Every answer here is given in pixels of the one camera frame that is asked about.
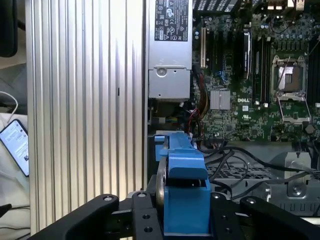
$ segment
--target motherboard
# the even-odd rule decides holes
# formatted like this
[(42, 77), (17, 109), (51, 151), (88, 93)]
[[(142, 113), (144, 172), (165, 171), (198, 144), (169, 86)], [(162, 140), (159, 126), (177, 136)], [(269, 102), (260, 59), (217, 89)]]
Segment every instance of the motherboard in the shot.
[(318, 0), (156, 0), (148, 132), (195, 141), (320, 136)]
[[(202, 119), (206, 139), (307, 142), (320, 136), (320, 62), (314, 57), (320, 51), (313, 49), (320, 25), (311, 14), (290, 20), (263, 11), (267, 7), (247, 24), (232, 15), (193, 19), (192, 62), (201, 66), (210, 97)], [(195, 79), (192, 87), (198, 102)]]

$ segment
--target ram slot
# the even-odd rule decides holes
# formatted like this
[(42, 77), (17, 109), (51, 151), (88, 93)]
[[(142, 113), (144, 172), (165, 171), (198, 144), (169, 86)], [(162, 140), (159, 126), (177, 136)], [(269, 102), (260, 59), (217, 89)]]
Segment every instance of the ram slot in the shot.
[(308, 58), (308, 82), (306, 99), (308, 104), (314, 106), (320, 103), (320, 44), (314, 38), (309, 42), (309, 51), (312, 51)]
[(262, 42), (262, 63), (261, 63), (261, 102), (270, 102), (270, 79), (271, 79), (271, 41), (264, 39)]
[(252, 100), (270, 101), (271, 42), (264, 37), (254, 42)]

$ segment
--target metal bracket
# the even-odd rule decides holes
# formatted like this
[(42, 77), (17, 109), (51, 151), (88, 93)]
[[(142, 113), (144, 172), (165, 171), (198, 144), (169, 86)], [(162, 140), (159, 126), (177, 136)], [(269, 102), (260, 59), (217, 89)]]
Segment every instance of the metal bracket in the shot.
[[(282, 92), (279, 92), (278, 96), (276, 98), (278, 100), (280, 113), (281, 113), (281, 118), (282, 118), (282, 121), (284, 123), (292, 123), (292, 124), (301, 125), (304, 122), (308, 122), (308, 123), (311, 122), (312, 116), (311, 116), (311, 113), (310, 113), (310, 110), (309, 110), (307, 99), (306, 99), (306, 97), (304, 95), (301, 95), (301, 93), (282, 93)], [(297, 101), (297, 102), (304, 102), (309, 117), (299, 117), (298, 119), (294, 119), (293, 117), (284, 116), (284, 112), (282, 110), (281, 101), (288, 101), (289, 99)]]

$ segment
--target white desk surface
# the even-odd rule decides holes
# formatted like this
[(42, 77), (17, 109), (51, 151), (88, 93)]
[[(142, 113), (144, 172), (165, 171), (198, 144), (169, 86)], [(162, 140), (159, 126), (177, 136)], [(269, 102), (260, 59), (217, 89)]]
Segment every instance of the white desk surface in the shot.
[[(0, 113), (0, 117), (7, 120), (10, 114)], [(15, 114), (13, 119), (19, 119), (24, 127), (28, 129), (28, 117), (26, 115)], [(0, 131), (4, 128), (4, 124), (0, 119)], [(21, 171), (14, 162), (7, 149), (0, 143), (0, 171), (15, 176)], [(16, 180), (8, 179), (0, 175), (0, 206), (12, 204), (12, 206), (30, 205), (30, 194)], [(30, 211), (27, 209), (17, 209), (7, 212), (0, 218), (0, 227), (30, 227)], [(0, 240), (14, 240), (27, 233), (30, 230), (11, 230), (0, 229)]]

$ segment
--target blue plastic part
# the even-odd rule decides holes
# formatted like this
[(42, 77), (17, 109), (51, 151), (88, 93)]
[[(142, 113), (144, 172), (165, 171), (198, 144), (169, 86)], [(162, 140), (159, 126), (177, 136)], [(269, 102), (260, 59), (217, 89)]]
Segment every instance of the blue plastic part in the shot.
[(185, 133), (169, 135), (168, 177), (197, 180), (208, 178), (203, 154), (194, 148)]
[(208, 234), (211, 185), (164, 187), (164, 234)]
[(154, 136), (154, 144), (155, 144), (155, 161), (159, 162), (161, 157), (166, 156), (168, 151), (161, 154), (161, 150), (164, 148), (165, 143), (165, 136), (163, 135), (156, 135)]
[(182, 132), (172, 133), (168, 148), (164, 138), (156, 142), (156, 156), (167, 157), (170, 179), (200, 180), (202, 186), (177, 186), (174, 182), (164, 186), (164, 234), (202, 235), (209, 233), (211, 185), (204, 156), (191, 144), (189, 136)]

